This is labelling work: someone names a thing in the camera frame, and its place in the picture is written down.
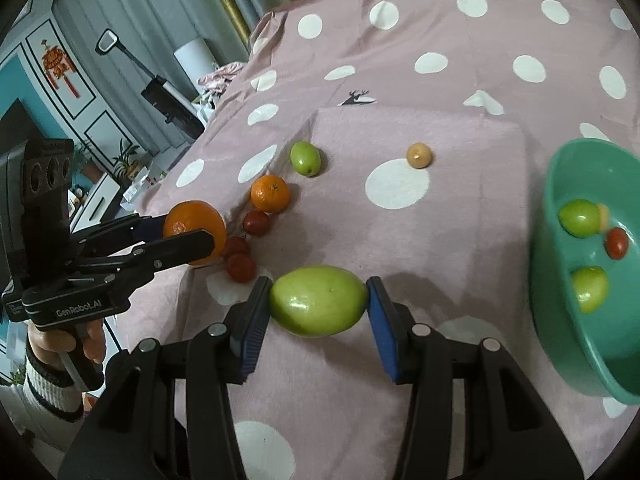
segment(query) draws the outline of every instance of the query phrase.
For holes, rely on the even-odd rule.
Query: person's arm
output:
[[[101,362],[106,352],[102,321],[92,322],[88,333],[84,354]],[[40,332],[30,324],[24,385],[0,388],[0,401],[18,431],[27,430],[60,451],[71,445],[84,413],[82,395],[58,356],[75,344],[65,332]]]

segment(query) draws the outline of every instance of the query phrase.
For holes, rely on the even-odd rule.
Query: green bowl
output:
[[[558,220],[577,198],[609,207],[610,226],[630,234],[620,261],[609,258],[604,234],[574,238]],[[529,266],[529,296],[538,337],[562,378],[588,396],[640,404],[640,160],[611,142],[572,140],[554,155],[546,176]],[[609,295],[583,314],[571,272],[599,266]]]

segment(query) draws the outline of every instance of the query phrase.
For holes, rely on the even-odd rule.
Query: pink bedspread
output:
[[[527,244],[559,146],[583,135],[636,149],[639,53],[615,0],[290,4],[259,23],[250,62],[145,213],[205,200],[238,234],[252,181],[282,176],[292,204],[250,241],[261,273],[330,264],[380,275],[450,338],[498,338],[590,474],[635,409],[582,396],[553,369],[527,305]],[[324,152],[319,176],[292,170],[298,140]],[[404,160],[419,141],[436,155],[428,170]],[[220,265],[169,270],[119,326],[130,347],[190,338],[249,290]],[[366,317],[320,340],[271,323],[255,374],[230,391],[249,478],[390,478],[408,395],[384,374]]]

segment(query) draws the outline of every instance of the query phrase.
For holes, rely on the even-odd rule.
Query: screw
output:
[[[156,347],[156,340],[151,338],[143,339],[138,347],[141,352],[151,352]]]
[[[411,327],[411,332],[418,337],[427,337],[431,333],[431,327],[424,323],[416,323]]]
[[[209,328],[207,328],[207,332],[209,332],[209,335],[212,336],[225,335],[226,326],[224,325],[224,323],[214,323],[213,325],[210,325]]]
[[[488,338],[482,341],[482,346],[484,346],[489,352],[497,352],[500,349],[500,342],[495,339]]]

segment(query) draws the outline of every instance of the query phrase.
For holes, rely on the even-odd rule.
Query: orange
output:
[[[262,176],[251,186],[251,203],[258,211],[279,213],[290,200],[289,186],[279,176]]]
[[[175,205],[164,220],[164,237],[204,229],[213,235],[215,247],[206,258],[190,262],[192,266],[205,265],[220,256],[226,243],[225,221],[215,208],[202,200],[189,200]]]

